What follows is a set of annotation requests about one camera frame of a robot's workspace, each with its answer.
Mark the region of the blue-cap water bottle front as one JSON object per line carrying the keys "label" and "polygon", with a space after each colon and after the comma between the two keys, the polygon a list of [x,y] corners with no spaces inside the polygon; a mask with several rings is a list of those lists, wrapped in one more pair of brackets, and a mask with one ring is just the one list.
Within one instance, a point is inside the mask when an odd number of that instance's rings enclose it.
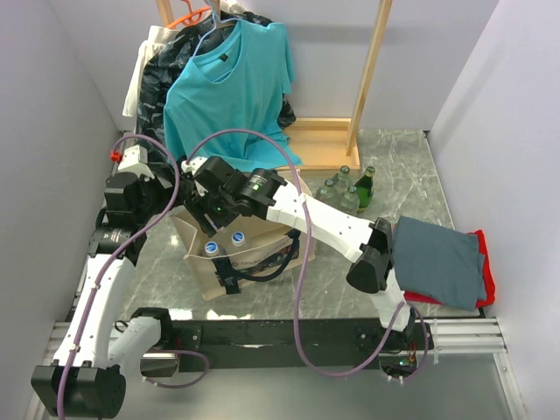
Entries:
{"label": "blue-cap water bottle front", "polygon": [[249,240],[242,231],[235,231],[231,234],[232,252],[242,252],[250,248]]}

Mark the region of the green Perrier lemon bottle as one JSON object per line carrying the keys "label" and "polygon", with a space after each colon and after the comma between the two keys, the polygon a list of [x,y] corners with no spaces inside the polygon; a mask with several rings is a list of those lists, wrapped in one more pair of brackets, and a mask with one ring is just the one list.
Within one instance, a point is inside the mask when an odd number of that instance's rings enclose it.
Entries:
{"label": "green Perrier lemon bottle", "polygon": [[363,175],[355,182],[357,194],[359,197],[359,206],[357,213],[363,213],[371,203],[374,195],[374,175],[376,169],[373,166],[368,166]]}

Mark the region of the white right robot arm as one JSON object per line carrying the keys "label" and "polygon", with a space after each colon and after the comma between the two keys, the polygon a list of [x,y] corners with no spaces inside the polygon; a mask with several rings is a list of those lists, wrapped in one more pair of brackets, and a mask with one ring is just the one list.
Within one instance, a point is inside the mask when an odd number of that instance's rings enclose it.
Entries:
{"label": "white right robot arm", "polygon": [[370,295],[386,343],[403,348],[413,340],[410,306],[396,281],[388,221],[343,213],[276,171],[256,169],[245,175],[220,157],[196,157],[183,162],[181,171],[190,188],[185,207],[207,236],[214,236],[239,216],[255,216],[307,234],[351,263],[346,280]]}

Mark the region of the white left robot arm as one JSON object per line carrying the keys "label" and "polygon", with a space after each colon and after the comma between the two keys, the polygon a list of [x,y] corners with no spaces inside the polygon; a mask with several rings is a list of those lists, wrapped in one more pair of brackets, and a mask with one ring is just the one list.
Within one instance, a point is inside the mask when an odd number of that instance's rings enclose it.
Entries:
{"label": "white left robot arm", "polygon": [[31,376],[51,416],[114,418],[129,383],[143,376],[143,357],[174,343],[171,316],[160,308],[137,311],[118,338],[111,334],[148,230],[179,204],[186,185],[177,166],[140,164],[107,178],[72,321],[52,361],[36,366]]}

